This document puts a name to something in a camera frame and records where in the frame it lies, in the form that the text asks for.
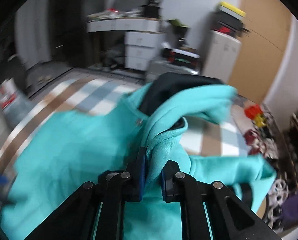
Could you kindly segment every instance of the teal fabric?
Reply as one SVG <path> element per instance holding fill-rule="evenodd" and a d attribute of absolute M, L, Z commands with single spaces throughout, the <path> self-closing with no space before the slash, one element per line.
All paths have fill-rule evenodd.
<path fill-rule="evenodd" d="M 162 201 L 158 180 L 169 159 L 199 181 L 220 180 L 234 188 L 249 182 L 252 209 L 258 209 L 276 176 L 261 156 L 188 156 L 179 144 L 188 127 L 183 116 L 222 122 L 230 113 L 235 89 L 210 85 L 184 90 L 148 117 L 137 108 L 149 86 L 123 95 L 105 116 L 56 113 L 40 128 L 15 163 L 18 176 L 10 199 L 16 205 L 3 209 L 1 222 L 10 240 L 23 240 L 85 181 L 96 183 L 102 172 L 124 169 L 140 146 L 147 147 L 149 172 L 143 201 L 126 203 L 125 239 L 181 239 L 180 205 Z M 185 126 L 166 131 L 179 118 Z"/>

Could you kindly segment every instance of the brown door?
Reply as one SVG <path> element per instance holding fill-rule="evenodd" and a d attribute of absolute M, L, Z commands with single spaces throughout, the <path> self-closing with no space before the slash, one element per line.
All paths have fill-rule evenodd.
<path fill-rule="evenodd" d="M 290 11 L 279 0 L 241 0 L 244 23 L 241 50 L 228 84 L 255 103 L 261 103 L 280 67 L 289 37 Z"/>

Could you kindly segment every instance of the teal hoodie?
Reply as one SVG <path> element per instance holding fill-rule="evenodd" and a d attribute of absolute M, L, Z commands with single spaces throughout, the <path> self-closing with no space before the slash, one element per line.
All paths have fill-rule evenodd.
<path fill-rule="evenodd" d="M 149 163 L 145 195 L 142 202 L 125 205 L 124 239 L 182 239 L 180 204 L 163 202 L 158 179 L 168 160 L 198 181 L 233 186 L 240 198 L 239 183 L 249 183 L 257 211 L 276 177 L 260 155 L 188 156 L 179 144 L 188 128 L 184 116 L 220 123 L 236 90 L 227 85 L 183 90 L 148 117 L 138 106 L 149 87 L 123 95 L 107 115 L 55 113 L 40 128 L 14 165 L 18 176 L 9 196 L 16 205 L 3 209 L 1 221 L 10 240 L 23 240 L 84 182 L 97 183 L 102 172 L 124 169 L 140 146 L 147 148 Z M 168 130 L 180 118 L 184 127 Z"/>

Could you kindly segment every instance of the white desk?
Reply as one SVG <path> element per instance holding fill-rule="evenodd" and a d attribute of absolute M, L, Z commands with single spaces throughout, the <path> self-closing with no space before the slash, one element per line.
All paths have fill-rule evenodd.
<path fill-rule="evenodd" d="M 149 61 L 161 51 L 165 33 L 159 32 L 161 21 L 153 18 L 118 18 L 87 22 L 87 32 L 127 31 L 125 67 L 145 71 Z"/>

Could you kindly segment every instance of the silver rivet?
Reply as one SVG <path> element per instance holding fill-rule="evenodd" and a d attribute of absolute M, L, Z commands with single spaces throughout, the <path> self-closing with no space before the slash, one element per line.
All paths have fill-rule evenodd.
<path fill-rule="evenodd" d="M 138 118 L 137 121 L 136 121 L 136 124 L 141 125 L 142 124 L 142 119 Z"/>
<path fill-rule="evenodd" d="M 127 179 L 130 177 L 130 173 L 125 171 L 125 172 L 121 173 L 120 176 L 124 179 Z"/>
<path fill-rule="evenodd" d="M 213 183 L 213 186 L 214 186 L 215 188 L 217 188 L 217 189 L 221 189 L 221 188 L 222 188 L 222 183 L 219 182 L 219 181 L 216 181 L 216 182 Z"/>
<path fill-rule="evenodd" d="M 85 182 L 84 184 L 83 184 L 83 188 L 84 189 L 89 189 L 89 188 L 92 188 L 93 187 L 93 183 L 92 182 Z"/>
<path fill-rule="evenodd" d="M 111 179 L 113 176 L 116 176 L 117 174 L 119 174 L 119 173 L 117 173 L 117 172 L 109 173 L 109 174 L 106 176 L 106 181 L 110 181 L 110 179 Z"/>
<path fill-rule="evenodd" d="M 178 179 L 183 179 L 185 177 L 185 174 L 183 172 L 179 171 L 179 172 L 176 173 L 176 177 Z"/>

